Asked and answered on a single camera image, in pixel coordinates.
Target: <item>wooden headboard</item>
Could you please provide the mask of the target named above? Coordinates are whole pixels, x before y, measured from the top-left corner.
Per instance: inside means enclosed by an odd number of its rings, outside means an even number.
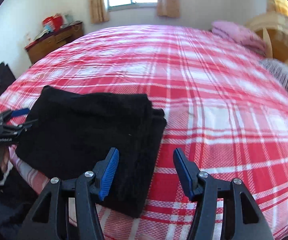
[[[266,42],[266,57],[276,58],[288,65],[288,17],[269,12],[256,16],[245,26]]]

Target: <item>wooden dresser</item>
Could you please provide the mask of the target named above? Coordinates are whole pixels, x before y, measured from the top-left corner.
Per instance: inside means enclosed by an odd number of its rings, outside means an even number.
[[[84,36],[83,22],[74,22],[59,31],[47,33],[25,47],[34,64],[55,49]]]

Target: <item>window sill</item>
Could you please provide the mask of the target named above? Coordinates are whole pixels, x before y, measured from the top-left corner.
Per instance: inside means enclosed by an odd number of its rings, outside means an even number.
[[[108,7],[109,12],[119,11],[119,10],[127,10],[127,9],[136,9],[136,8],[149,8],[149,7],[156,7],[157,3],[132,3],[132,4],[123,4],[117,6],[110,6]]]

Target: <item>window frame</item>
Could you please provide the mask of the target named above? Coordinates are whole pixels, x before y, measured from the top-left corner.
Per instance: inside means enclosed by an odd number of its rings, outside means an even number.
[[[136,3],[136,2],[133,2],[133,0],[130,0],[130,3],[128,3],[128,4],[110,6],[109,5],[109,0],[107,0],[107,10],[109,12],[119,11],[119,10],[126,10],[126,9],[135,9],[135,8],[149,8],[149,7],[156,7],[156,6],[157,6],[156,2]]]

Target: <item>red plaid bedsheet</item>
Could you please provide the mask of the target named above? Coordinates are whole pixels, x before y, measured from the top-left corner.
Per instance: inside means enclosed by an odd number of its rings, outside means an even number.
[[[241,178],[281,239],[288,234],[288,93],[259,60],[240,45],[192,28],[103,29],[26,71],[0,97],[0,112],[31,108],[45,85],[80,94],[146,93],[167,120],[146,206],[139,219],[98,206],[105,238],[186,239],[196,205],[183,195],[173,165],[173,150],[181,147],[215,178]],[[11,162],[40,193],[48,179],[21,161],[15,148]],[[218,200],[214,239],[222,217]]]

